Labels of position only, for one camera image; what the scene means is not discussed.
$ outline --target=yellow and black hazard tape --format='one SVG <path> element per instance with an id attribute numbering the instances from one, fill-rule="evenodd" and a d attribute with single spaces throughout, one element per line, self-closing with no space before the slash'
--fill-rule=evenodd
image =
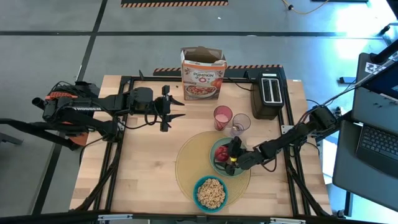
<path id="1" fill-rule="evenodd" d="M 154 72 L 172 72 L 181 71 L 181 68 L 156 68 Z"/>
<path id="2" fill-rule="evenodd" d="M 188 7 L 188 6 L 227 6 L 228 1 L 192 1 L 192 2 L 144 2 L 124 3 L 121 7 Z"/>
<path id="3" fill-rule="evenodd" d="M 282 68 L 282 65 L 230 65 L 227 69 L 242 69 L 242 68 Z"/>
<path id="4" fill-rule="evenodd" d="M 226 68 L 225 72 L 226 74 L 228 73 L 234 73 L 234 71 L 238 72 L 237 74 L 241 73 L 242 71 L 239 71 L 237 69 L 249 69 L 250 70 L 255 70 L 258 68 L 271 68 L 271 69 L 283 69 L 282 65 L 230 65 Z M 154 75 L 181 75 L 180 73 L 181 68 L 156 68 L 154 70 Z"/>

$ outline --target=gray floor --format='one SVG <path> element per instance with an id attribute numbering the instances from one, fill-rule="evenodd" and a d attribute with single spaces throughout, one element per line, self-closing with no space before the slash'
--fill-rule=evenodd
<path id="1" fill-rule="evenodd" d="M 319 5 L 290 1 L 297 10 Z M 100 31 L 261 31 L 345 32 L 344 37 L 124 36 L 97 37 L 84 80 L 101 85 L 103 75 L 151 75 L 155 68 L 178 67 L 181 47 L 223 49 L 230 65 L 282 64 L 287 78 L 304 82 L 307 98 L 322 102 L 342 91 L 338 77 L 354 77 L 361 52 L 378 53 L 381 38 L 365 38 L 385 25 L 386 5 L 331 2 L 307 16 L 288 12 L 281 1 L 230 0 L 226 7 L 122 9 L 108 1 Z M 93 29 L 101 0 L 0 0 L 0 34 L 5 30 Z M 1 36 L 0 117 L 40 121 L 31 105 L 60 80 L 73 82 L 85 54 L 88 36 Z M 331 107 L 352 107 L 352 93 Z M 0 132 L 24 140 L 0 145 L 0 217 L 29 214 L 49 159 L 52 144 L 7 126 Z M 43 212 L 68 210 L 78 172 L 78 152 L 63 149 Z M 344 196 L 330 190 L 332 209 Z M 364 210 L 384 208 L 357 200 L 353 218 L 385 222 Z"/>

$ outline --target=black toaster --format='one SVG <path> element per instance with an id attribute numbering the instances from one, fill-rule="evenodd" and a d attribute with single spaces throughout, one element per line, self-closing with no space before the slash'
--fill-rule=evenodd
<path id="1" fill-rule="evenodd" d="M 284 107 L 283 80 L 278 73 L 261 72 L 251 86 L 251 111 L 256 119 L 274 119 Z"/>

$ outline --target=round placemat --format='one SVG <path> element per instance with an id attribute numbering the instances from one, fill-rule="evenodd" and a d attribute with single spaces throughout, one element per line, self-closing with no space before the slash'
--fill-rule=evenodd
<path id="1" fill-rule="evenodd" d="M 217 173 L 210 164 L 209 153 L 213 144 L 226 136 L 217 131 L 200 133 L 190 138 L 181 148 L 175 165 L 175 176 L 184 195 L 193 200 L 196 182 L 206 175 L 219 177 L 228 189 L 226 205 L 235 202 L 246 191 L 250 181 L 250 170 L 237 177 L 225 177 Z"/>

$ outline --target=wooden table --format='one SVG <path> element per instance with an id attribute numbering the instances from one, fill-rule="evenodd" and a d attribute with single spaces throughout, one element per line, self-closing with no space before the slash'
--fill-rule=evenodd
<path id="1" fill-rule="evenodd" d="M 120 79 L 121 77 L 116 75 L 104 76 L 99 97 L 117 94 Z M 300 80 L 288 80 L 287 83 L 294 120 L 298 121 L 307 110 L 303 84 Z M 180 148 L 189 138 L 205 131 L 214 131 L 213 110 L 218 105 L 229 106 L 234 114 L 244 113 L 250 117 L 252 125 L 241 136 L 248 147 L 280 136 L 278 119 L 272 121 L 254 119 L 251 114 L 249 92 L 233 83 L 223 84 L 217 101 L 184 101 L 180 82 L 135 82 L 134 88 L 150 87 L 154 91 L 155 98 L 161 95 L 163 85 L 170 85 L 170 95 L 185 103 L 185 106 L 173 105 L 172 114 L 186 115 L 173 120 L 172 128 L 167 133 L 160 132 L 159 125 L 126 130 L 112 212 L 201 214 L 178 186 L 175 177 L 175 160 Z M 240 85 L 246 88 L 250 86 L 243 83 Z M 110 116 L 104 112 L 96 112 L 94 117 L 103 121 L 110 119 Z M 285 109 L 284 120 L 287 122 Z M 127 120 L 128 126 L 140 124 L 144 124 L 144 118 L 140 115 L 131 116 Z M 91 133 L 88 142 L 99 137 L 98 133 Z M 85 149 L 70 208 L 79 206 L 97 184 L 105 147 L 105 142 L 98 142 Z M 277 168 L 273 173 L 264 170 L 261 166 L 254 166 L 244 195 L 216 215 L 291 217 L 289 187 L 282 153 L 277 156 Z M 317 149 L 305 144 L 301 150 L 301 158 L 308 189 L 323 209 L 331 213 Z M 274 162 L 270 162 L 267 166 L 271 169 L 273 165 Z M 106 185 L 100 208 L 104 208 L 107 189 Z M 297 186 L 296 194 L 299 212 L 303 213 L 301 194 Z"/>

